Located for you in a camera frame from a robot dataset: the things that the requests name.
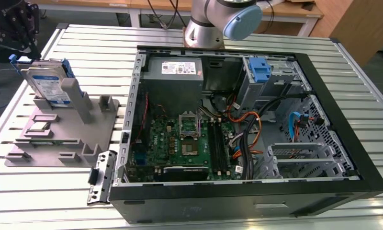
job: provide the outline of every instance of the motherboard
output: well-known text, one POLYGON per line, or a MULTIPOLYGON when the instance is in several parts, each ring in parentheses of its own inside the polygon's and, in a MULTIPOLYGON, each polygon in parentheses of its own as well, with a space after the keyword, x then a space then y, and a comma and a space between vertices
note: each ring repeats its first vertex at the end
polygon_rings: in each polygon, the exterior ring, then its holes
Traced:
POLYGON ((233 180, 228 140, 233 125, 181 115, 152 121, 150 145, 134 153, 131 181, 233 180))

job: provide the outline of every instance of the sticker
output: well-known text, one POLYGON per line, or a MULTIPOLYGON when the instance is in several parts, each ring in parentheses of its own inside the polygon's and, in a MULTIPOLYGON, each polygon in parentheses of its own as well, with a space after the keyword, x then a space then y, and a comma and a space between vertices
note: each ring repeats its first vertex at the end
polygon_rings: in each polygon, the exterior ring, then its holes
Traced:
POLYGON ((56 76, 34 75, 32 79, 39 91, 46 96, 50 103, 56 107, 68 107, 71 99, 62 90, 60 78, 56 76))
POLYGON ((123 6, 123 7, 128 7, 127 4, 119 4, 119 3, 110 3, 111 6, 123 6))
POLYGON ((166 61, 162 64, 162 73, 163 74, 193 74, 196 75, 196 63, 166 61))
POLYGON ((236 102, 233 102, 233 107, 235 107, 236 109, 240 109, 240 104, 237 104, 236 102))
POLYGON ((243 173, 243 167, 236 165, 236 170, 235 170, 237 173, 243 173))

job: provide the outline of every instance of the desk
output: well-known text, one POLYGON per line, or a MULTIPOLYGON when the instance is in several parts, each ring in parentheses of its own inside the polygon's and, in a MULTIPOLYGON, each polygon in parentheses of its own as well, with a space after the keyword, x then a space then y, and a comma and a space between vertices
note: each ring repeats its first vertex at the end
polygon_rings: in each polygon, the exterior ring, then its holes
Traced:
MULTIPOLYGON (((224 40, 229 49, 307 53, 383 177, 383 96, 341 44, 328 38, 255 34, 224 40)), ((91 97, 120 100, 112 133, 116 144, 128 102, 138 45, 183 46, 183 31, 70 25, 56 29, 43 59, 67 58, 91 97)), ((35 110, 34 91, 23 82, 0 118, 0 228, 96 229, 130 227, 114 206, 87 206, 90 168, 6 167, 4 156, 35 110)), ((383 230, 383 194, 353 201, 315 217, 267 218, 138 226, 136 229, 383 230)))
MULTIPOLYGON (((142 14, 154 14, 148 0, 32 0, 43 10, 67 10, 90 12, 115 12, 131 15, 132 27, 142 27, 142 14)), ((169 0, 151 0, 158 14, 173 15, 173 6, 169 0)), ((183 16, 191 16, 192 0, 179 1, 179 11, 183 16)), ((284 2, 275 6, 275 21, 303 23, 299 36, 309 36, 316 23, 324 17, 315 6, 312 11, 301 8, 301 4, 284 2)), ((264 11, 263 21, 272 19, 272 9, 264 11)))

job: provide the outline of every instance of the case latch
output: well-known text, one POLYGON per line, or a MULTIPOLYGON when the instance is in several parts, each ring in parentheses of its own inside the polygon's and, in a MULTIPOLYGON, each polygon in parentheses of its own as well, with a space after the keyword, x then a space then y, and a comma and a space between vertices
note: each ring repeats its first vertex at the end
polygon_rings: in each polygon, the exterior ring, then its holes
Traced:
POLYGON ((110 150, 98 156, 96 167, 91 169, 88 183, 91 184, 87 205, 110 204, 110 188, 118 152, 110 150))

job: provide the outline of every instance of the white table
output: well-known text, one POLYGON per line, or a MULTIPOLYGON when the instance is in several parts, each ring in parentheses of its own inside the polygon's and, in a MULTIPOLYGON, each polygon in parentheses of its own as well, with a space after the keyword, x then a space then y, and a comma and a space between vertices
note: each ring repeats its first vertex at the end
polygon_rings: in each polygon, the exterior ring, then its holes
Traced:
MULTIPOLYGON (((70 59, 91 97, 120 100, 111 149, 119 149, 138 45, 183 46, 181 30, 70 25, 58 29, 44 59, 70 59)), ((341 44, 325 38, 253 35, 225 40, 229 49, 307 53, 383 177, 383 96, 341 44)), ((0 118, 0 228, 87 229, 128 227, 114 206, 87 207, 90 168, 10 168, 4 156, 35 109, 24 82, 0 118)), ((155 225, 151 229, 382 229, 383 194, 353 201, 316 217, 155 225)))

